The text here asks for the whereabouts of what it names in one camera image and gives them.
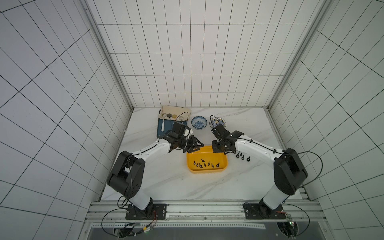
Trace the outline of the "yellow plastic storage tray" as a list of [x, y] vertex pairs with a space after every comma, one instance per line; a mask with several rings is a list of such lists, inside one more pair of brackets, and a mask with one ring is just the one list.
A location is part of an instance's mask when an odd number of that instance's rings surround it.
[[228, 166], [224, 153], [214, 153], [212, 146], [205, 146], [199, 151], [186, 153], [187, 167], [194, 174], [222, 172]]

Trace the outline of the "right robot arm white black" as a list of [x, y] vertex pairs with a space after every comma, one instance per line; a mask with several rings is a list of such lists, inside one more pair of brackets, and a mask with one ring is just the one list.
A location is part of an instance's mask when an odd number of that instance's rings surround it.
[[242, 132], [230, 133], [223, 125], [217, 125], [211, 132], [217, 138], [212, 142], [214, 153], [239, 152], [255, 157], [273, 169], [274, 185], [260, 201], [261, 210], [276, 210], [308, 177], [299, 154], [291, 148], [281, 150], [263, 145]]

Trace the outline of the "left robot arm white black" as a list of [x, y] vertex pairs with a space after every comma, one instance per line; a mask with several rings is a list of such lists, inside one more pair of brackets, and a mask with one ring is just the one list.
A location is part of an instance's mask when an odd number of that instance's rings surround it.
[[121, 152], [107, 177], [107, 185], [125, 197], [137, 210], [151, 213], [153, 199], [141, 190], [146, 162], [157, 160], [173, 150], [181, 150], [186, 154], [196, 152], [203, 146], [191, 128], [176, 122], [171, 130], [148, 147], [133, 153]]

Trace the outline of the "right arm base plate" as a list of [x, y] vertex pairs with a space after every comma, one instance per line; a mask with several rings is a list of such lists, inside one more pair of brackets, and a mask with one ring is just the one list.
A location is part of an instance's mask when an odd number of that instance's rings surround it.
[[244, 213], [247, 220], [285, 220], [286, 214], [282, 205], [275, 210], [260, 204], [243, 203]]

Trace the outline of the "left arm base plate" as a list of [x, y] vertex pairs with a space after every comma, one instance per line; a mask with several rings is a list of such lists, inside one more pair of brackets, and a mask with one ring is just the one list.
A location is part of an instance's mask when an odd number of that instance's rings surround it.
[[164, 220], [167, 213], [167, 204], [149, 204], [145, 210], [140, 210], [129, 204], [126, 220]]

